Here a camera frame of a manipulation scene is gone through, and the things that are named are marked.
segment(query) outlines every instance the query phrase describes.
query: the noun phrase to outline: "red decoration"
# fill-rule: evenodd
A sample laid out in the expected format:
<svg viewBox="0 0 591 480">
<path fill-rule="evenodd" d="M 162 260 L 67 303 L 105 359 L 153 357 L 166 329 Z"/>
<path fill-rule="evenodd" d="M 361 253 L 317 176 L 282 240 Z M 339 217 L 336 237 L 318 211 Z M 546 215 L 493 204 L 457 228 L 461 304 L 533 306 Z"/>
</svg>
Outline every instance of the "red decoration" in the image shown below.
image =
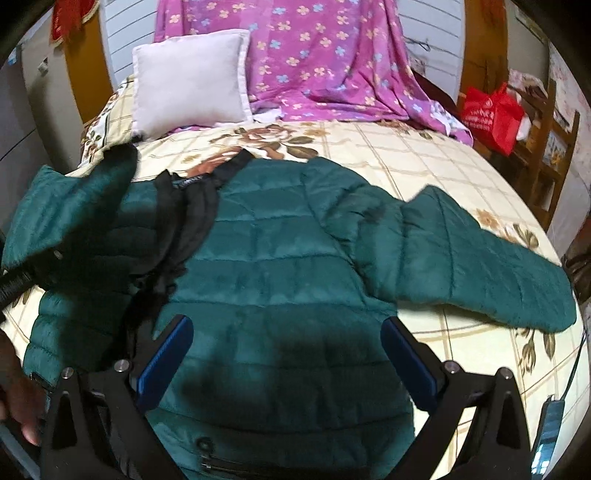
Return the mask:
<svg viewBox="0 0 591 480">
<path fill-rule="evenodd" d="M 56 0 L 51 17 L 51 41 L 61 43 L 80 30 L 99 8 L 99 0 Z"/>
</svg>

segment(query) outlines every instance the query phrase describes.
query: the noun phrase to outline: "finger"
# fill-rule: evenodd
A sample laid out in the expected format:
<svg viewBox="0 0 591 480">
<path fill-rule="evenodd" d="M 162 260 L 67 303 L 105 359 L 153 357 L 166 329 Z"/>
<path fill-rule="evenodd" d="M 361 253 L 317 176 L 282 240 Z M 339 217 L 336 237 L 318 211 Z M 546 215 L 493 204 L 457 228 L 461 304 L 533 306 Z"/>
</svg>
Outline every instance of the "finger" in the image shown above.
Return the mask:
<svg viewBox="0 0 591 480">
<path fill-rule="evenodd" d="M 8 391 L 10 415 L 22 425 L 36 425 L 43 415 L 43 391 L 22 376 Z"/>
<path fill-rule="evenodd" d="M 39 431 L 37 429 L 37 424 L 24 424 L 22 425 L 22 436 L 25 439 L 32 443 L 33 445 L 39 446 L 41 445 L 41 436 L 39 435 Z"/>
</svg>

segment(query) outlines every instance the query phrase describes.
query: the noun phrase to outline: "black cable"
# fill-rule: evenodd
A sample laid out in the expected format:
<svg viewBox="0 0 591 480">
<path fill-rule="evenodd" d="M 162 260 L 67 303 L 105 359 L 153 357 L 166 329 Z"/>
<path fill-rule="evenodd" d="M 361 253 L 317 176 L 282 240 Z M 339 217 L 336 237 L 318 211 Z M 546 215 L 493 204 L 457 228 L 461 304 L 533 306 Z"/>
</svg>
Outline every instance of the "black cable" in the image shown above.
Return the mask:
<svg viewBox="0 0 591 480">
<path fill-rule="evenodd" d="M 577 367 L 579 365 L 579 358 L 581 357 L 581 351 L 583 350 L 583 345 L 585 344 L 586 339 L 587 339 L 587 331 L 585 330 L 585 331 L 583 331 L 583 336 L 581 337 L 581 344 L 579 345 L 579 351 L 577 352 L 577 358 L 574 360 L 573 369 L 570 372 L 569 382 L 566 384 L 566 388 L 564 389 L 564 393 L 563 393 L 562 397 L 560 397 L 561 400 L 564 400 L 566 398 L 566 394 L 569 392 L 570 386 L 573 383 L 574 374 L 577 371 Z"/>
<path fill-rule="evenodd" d="M 0 276 L 0 312 L 35 286 L 35 278 L 26 266 L 9 270 Z"/>
</svg>

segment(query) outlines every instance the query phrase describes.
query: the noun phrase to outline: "green puffer jacket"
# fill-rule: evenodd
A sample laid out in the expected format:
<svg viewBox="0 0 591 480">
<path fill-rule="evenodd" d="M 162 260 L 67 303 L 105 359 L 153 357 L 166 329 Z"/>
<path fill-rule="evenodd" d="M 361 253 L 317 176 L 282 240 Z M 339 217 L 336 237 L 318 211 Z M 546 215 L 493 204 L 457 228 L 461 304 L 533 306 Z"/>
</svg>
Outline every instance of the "green puffer jacket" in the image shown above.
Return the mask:
<svg viewBox="0 0 591 480">
<path fill-rule="evenodd" d="M 129 302 L 126 272 L 154 246 L 154 207 L 151 183 L 133 184 L 81 280 L 45 294 L 27 372 L 55 381 L 66 365 L 98 367 Z M 26 234 L 11 232 L 5 264 Z M 186 267 L 154 336 L 182 313 L 194 341 L 148 419 L 190 479 L 208 476 L 204 436 L 226 460 L 385 476 L 414 437 L 379 340 L 398 299 L 546 331 L 576 318 L 561 268 L 481 230 L 443 191 L 405 203 L 323 158 L 253 160 L 220 190 L 216 222 Z"/>
</svg>

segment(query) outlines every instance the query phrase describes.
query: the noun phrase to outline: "metal screw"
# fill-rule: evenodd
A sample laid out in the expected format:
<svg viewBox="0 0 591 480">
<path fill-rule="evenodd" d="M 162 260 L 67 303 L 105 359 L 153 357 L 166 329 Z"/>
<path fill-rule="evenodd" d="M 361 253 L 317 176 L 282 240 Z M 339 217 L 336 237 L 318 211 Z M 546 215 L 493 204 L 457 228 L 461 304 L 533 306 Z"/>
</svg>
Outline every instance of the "metal screw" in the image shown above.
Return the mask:
<svg viewBox="0 0 591 480">
<path fill-rule="evenodd" d="M 67 380 L 72 375 L 74 375 L 74 369 L 72 367 L 65 367 L 65 369 L 61 371 L 61 377 L 64 380 Z"/>
<path fill-rule="evenodd" d="M 448 360 L 443 364 L 443 366 L 445 367 L 445 370 L 447 370 L 451 374 L 456 374 L 462 369 L 462 367 L 460 367 L 460 364 L 454 362 L 453 360 Z"/>
<path fill-rule="evenodd" d="M 506 380 L 509 380 L 510 378 L 513 378 L 513 372 L 508 369 L 507 367 L 501 367 L 499 369 L 499 373 L 505 377 Z"/>
<path fill-rule="evenodd" d="M 129 360 L 117 360 L 115 362 L 115 371 L 116 372 L 125 372 L 129 368 Z"/>
</svg>

